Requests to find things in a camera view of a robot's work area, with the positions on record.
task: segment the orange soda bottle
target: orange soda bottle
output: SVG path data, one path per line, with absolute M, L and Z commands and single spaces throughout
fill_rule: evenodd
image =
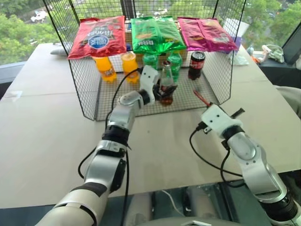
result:
M 136 62 L 136 54 L 133 53 L 133 51 L 126 52 L 121 55 L 122 60 L 122 67 L 125 76 L 129 74 L 132 70 L 135 70 L 138 68 L 138 64 Z M 139 74 L 138 72 L 131 73 L 126 78 L 127 82 L 137 83 L 139 81 Z
M 117 79 L 117 74 L 111 64 L 109 58 L 106 57 L 93 57 L 96 62 L 96 67 L 102 75 L 102 79 L 108 82 L 114 82 Z

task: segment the tabletop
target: tabletop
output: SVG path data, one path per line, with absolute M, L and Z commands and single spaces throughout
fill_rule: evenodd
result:
M 83 117 L 68 62 L 50 55 L 54 48 L 39 45 L 0 101 L 0 208 L 57 203 L 83 183 L 77 166 L 104 132 L 104 122 Z M 233 67 L 231 99 L 223 109 L 245 109 L 239 117 L 244 130 L 265 148 L 277 172 L 301 169 L 300 119 L 243 48 L 239 54 L 249 65 Z M 221 181 L 189 145 L 203 111 L 136 118 L 129 137 L 130 194 Z M 199 132 L 193 143 L 221 164 L 226 152 L 214 133 Z M 240 172 L 233 157 L 225 168 Z M 124 191 L 125 183 L 111 196 Z

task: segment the wire mesh cage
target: wire mesh cage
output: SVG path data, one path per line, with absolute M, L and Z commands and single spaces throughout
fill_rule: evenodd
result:
M 126 42 L 130 44 L 132 43 L 130 19 L 145 16 L 172 16 L 178 27 L 178 16 L 217 18 L 221 26 L 236 40 L 246 0 L 43 0 L 43 2 L 63 48 L 69 54 L 80 19 L 89 17 L 102 19 L 124 15 Z M 147 106 L 138 116 L 205 107 L 205 104 L 194 96 L 192 92 L 194 89 L 216 104 L 222 104 L 230 98 L 233 62 L 229 60 L 227 54 L 206 52 L 202 76 L 196 81 L 189 80 L 187 76 L 192 52 L 183 50 L 180 54 L 183 64 L 178 88 L 174 92 L 174 102 L 170 106 L 162 106 L 160 103 Z M 159 61 L 162 62 L 168 56 L 169 53 L 160 55 Z M 136 54 L 136 60 L 139 66 L 143 65 L 142 54 Z M 111 109 L 115 90 L 124 77 L 120 56 L 111 56 L 110 61 L 118 73 L 118 79 L 114 83 L 102 80 L 92 58 L 69 60 L 82 112 L 91 120 L 105 119 Z M 138 84 L 125 82 L 118 95 L 138 89 Z

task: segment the chip bag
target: chip bag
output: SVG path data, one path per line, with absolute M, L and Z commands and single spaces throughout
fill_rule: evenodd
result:
M 172 16 L 135 18 L 131 24 L 135 53 L 161 54 L 186 48 Z
M 207 52 L 237 50 L 230 35 L 216 19 L 178 17 L 187 50 Z
M 68 59 L 108 57 L 125 53 L 127 48 L 124 21 L 124 16 L 80 20 Z

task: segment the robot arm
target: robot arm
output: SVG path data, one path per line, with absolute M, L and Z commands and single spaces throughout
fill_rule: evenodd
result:
M 121 187 L 125 173 L 127 140 L 138 111 L 155 102 L 153 87 L 158 72 L 145 66 L 140 91 L 118 100 L 108 127 L 97 145 L 82 186 L 72 189 L 36 226 L 97 226 L 110 193 Z
M 267 162 L 266 153 L 241 128 L 242 122 L 229 117 L 219 106 L 211 105 L 201 116 L 207 126 L 225 139 L 237 159 L 243 178 L 259 201 L 270 221 L 276 226 L 301 226 L 300 206 L 292 199 L 289 190 Z

